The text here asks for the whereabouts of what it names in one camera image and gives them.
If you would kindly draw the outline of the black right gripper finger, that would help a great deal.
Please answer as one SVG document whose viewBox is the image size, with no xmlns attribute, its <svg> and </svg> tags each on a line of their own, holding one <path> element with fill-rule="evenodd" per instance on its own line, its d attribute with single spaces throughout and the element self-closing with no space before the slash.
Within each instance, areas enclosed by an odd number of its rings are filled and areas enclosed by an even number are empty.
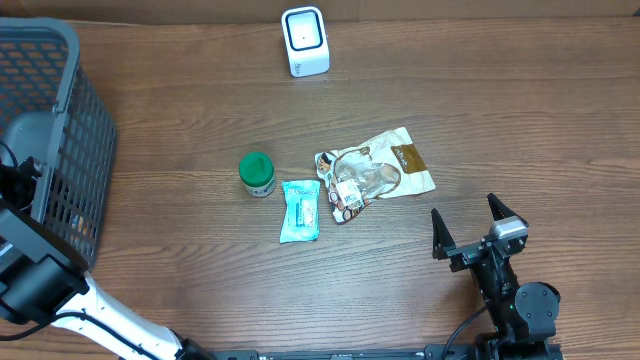
<svg viewBox="0 0 640 360">
<path fill-rule="evenodd" d="M 431 210 L 432 228 L 433 228 L 433 251 L 434 259 L 443 260 L 449 257 L 448 252 L 456 248 L 444 220 L 436 208 Z"/>
<path fill-rule="evenodd" d="M 487 200 L 495 221 L 516 216 L 516 213 L 507 207 L 494 193 L 489 193 Z"/>
</svg>

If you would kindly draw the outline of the green lid seasoning jar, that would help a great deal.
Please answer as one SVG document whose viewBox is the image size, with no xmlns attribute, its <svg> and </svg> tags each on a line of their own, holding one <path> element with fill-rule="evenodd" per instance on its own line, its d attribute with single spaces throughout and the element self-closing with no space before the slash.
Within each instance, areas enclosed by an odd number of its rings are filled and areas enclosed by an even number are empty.
<svg viewBox="0 0 640 360">
<path fill-rule="evenodd" d="M 266 197 L 275 190 L 273 162 L 262 152 L 246 154 L 239 163 L 238 173 L 247 192 L 254 197 Z"/>
</svg>

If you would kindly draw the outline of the cream brown snack pouch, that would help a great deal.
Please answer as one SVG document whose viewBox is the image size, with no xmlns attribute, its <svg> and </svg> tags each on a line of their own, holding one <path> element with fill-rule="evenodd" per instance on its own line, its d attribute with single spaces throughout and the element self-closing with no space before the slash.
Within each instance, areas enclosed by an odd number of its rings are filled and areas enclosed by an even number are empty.
<svg viewBox="0 0 640 360">
<path fill-rule="evenodd" d="M 420 195 L 436 188 L 404 127 L 385 131 L 358 146 L 317 153 L 315 165 L 338 224 L 353 220 L 377 200 Z"/>
</svg>

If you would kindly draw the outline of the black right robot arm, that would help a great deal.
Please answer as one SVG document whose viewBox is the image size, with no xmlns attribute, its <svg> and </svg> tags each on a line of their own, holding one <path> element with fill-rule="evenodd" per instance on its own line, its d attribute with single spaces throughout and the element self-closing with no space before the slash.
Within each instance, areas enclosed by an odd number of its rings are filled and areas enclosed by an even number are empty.
<svg viewBox="0 0 640 360">
<path fill-rule="evenodd" d="M 436 260 L 448 260 L 450 270 L 468 270 L 482 297 L 483 306 L 460 324 L 443 345 L 427 345 L 427 359 L 561 359 L 561 347 L 548 342 L 556 335 L 555 321 L 561 295 L 545 282 L 521 284 L 511 266 L 512 256 L 522 252 L 529 223 L 499 198 L 487 195 L 493 223 L 478 242 L 458 247 L 437 209 L 431 210 Z M 491 333 L 481 333 L 471 344 L 454 341 L 475 319 L 488 313 Z"/>
</svg>

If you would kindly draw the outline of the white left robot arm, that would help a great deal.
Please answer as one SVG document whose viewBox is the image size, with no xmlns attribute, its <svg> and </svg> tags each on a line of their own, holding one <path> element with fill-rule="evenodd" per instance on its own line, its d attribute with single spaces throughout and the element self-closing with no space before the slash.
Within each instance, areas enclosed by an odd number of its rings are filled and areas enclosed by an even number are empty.
<svg viewBox="0 0 640 360">
<path fill-rule="evenodd" d="M 3 335 L 17 341 L 53 326 L 93 340 L 122 359 L 212 359 L 171 329 L 111 297 L 68 242 L 26 214 L 41 166 L 32 157 L 1 165 L 1 318 L 33 327 Z"/>
</svg>

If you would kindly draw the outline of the teal snack packet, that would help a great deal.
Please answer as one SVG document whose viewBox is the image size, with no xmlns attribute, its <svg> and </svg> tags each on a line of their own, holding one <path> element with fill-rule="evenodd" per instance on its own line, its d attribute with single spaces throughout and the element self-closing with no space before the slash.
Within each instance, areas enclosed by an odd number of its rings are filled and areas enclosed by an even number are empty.
<svg viewBox="0 0 640 360">
<path fill-rule="evenodd" d="M 293 180 L 282 183 L 286 210 L 280 243 L 311 242 L 319 236 L 318 198 L 320 182 Z"/>
</svg>

